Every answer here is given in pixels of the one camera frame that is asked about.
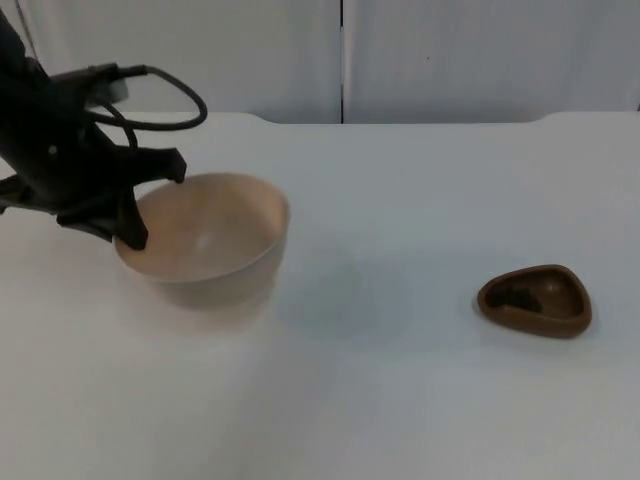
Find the black cable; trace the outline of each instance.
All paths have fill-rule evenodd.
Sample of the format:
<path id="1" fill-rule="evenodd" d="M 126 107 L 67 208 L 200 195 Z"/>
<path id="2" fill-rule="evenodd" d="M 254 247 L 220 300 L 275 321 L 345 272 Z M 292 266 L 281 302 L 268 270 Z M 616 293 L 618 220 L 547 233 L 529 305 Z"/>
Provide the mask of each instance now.
<path id="1" fill-rule="evenodd" d="M 113 118 L 126 123 L 127 119 L 124 118 L 124 115 L 122 115 L 122 113 L 120 113 L 120 110 L 114 107 L 113 104 L 107 102 L 106 100 L 103 100 L 98 95 L 92 96 L 91 101 L 96 105 L 104 108 L 107 112 L 113 115 Z M 134 131 L 134 129 L 126 125 L 123 126 L 122 129 L 124 130 L 124 134 L 127 136 L 129 146 L 131 148 L 138 148 L 138 137 L 136 136 L 136 132 Z"/>
<path id="2" fill-rule="evenodd" d="M 102 123 L 104 125 L 112 125 L 114 127 L 120 128 L 131 128 L 134 130 L 146 130 L 151 132 L 174 132 L 177 130 L 187 130 L 204 123 L 208 115 L 207 104 L 204 103 L 204 100 L 202 100 L 202 98 L 191 87 L 178 80 L 173 75 L 165 72 L 164 70 L 160 70 L 156 67 L 148 67 L 146 65 L 123 68 L 120 69 L 120 78 L 118 78 L 117 80 L 140 77 L 148 74 L 156 75 L 162 78 L 163 80 L 183 92 L 185 95 L 187 95 L 191 100 L 193 100 L 193 102 L 198 107 L 198 116 L 190 120 L 176 123 L 139 122 L 136 120 L 129 120 L 124 117 L 120 118 L 121 115 L 120 117 L 110 117 L 108 115 L 102 115 L 95 112 L 85 112 L 85 118 L 96 123 Z"/>

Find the small brown bowl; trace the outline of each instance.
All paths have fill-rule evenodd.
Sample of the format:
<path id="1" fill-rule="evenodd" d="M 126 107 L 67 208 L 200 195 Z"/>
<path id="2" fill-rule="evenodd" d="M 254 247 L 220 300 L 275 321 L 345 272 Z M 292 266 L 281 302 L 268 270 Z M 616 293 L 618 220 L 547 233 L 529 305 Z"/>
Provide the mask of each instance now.
<path id="1" fill-rule="evenodd" d="M 172 303 L 227 306 L 271 286 L 290 216 L 273 185 L 248 175 L 197 175 L 148 193 L 138 207 L 147 247 L 135 251 L 116 238 L 116 252 Z"/>
<path id="2" fill-rule="evenodd" d="M 572 338 L 591 323 L 591 303 L 578 277 L 561 265 L 525 268 L 494 278 L 478 293 L 490 320 L 523 332 Z"/>

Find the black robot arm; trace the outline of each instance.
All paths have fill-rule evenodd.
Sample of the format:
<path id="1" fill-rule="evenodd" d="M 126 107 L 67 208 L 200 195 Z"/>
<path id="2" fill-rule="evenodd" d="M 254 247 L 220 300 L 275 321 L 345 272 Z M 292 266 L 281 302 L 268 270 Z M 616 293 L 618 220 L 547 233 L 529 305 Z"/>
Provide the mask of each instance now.
<path id="1" fill-rule="evenodd" d="M 176 149 L 138 147 L 133 130 L 195 127 L 207 117 L 205 103 L 153 67 L 112 64 L 50 78 L 25 52 L 0 11 L 0 156 L 16 172 L 0 180 L 0 213 L 8 207 L 40 210 L 56 215 L 63 227 L 108 241 L 115 235 L 131 248 L 144 249 L 148 233 L 133 187 L 160 179 L 180 183 L 186 163 Z M 178 124 L 129 121 L 100 94 L 105 85 L 149 73 L 191 97 L 198 116 Z M 89 103 L 105 106 L 114 116 L 87 111 Z M 130 145 L 114 144 L 98 123 L 124 128 Z"/>

